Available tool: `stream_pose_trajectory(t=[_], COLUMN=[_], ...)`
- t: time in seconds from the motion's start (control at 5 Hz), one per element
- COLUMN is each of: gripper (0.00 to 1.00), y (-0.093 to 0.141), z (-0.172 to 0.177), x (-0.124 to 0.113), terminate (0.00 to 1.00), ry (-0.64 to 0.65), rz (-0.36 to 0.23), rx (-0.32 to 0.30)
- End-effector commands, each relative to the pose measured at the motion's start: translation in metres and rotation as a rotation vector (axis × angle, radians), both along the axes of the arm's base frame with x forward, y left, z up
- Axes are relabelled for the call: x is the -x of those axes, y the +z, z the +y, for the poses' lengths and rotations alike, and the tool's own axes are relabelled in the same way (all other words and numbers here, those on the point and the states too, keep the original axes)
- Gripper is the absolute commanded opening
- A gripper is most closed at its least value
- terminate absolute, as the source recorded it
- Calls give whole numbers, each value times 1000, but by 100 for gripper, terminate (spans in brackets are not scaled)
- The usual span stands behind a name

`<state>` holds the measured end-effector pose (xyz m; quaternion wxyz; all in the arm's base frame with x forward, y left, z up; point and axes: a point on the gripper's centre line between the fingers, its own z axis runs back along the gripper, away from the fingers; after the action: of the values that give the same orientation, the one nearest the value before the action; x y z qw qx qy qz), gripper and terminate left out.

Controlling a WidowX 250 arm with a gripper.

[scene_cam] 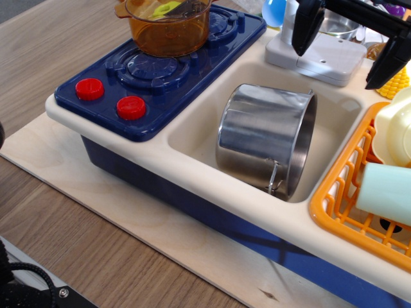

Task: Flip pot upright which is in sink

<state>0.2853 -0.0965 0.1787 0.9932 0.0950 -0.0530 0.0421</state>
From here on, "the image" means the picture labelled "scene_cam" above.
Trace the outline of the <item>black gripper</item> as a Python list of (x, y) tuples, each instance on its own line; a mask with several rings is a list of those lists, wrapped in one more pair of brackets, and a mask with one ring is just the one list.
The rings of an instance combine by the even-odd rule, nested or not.
[(379, 89), (410, 61), (410, 22), (385, 13), (362, 1), (298, 1), (292, 46), (298, 56), (311, 46), (325, 16), (331, 10), (358, 24), (372, 29), (388, 41), (366, 78), (366, 89)]

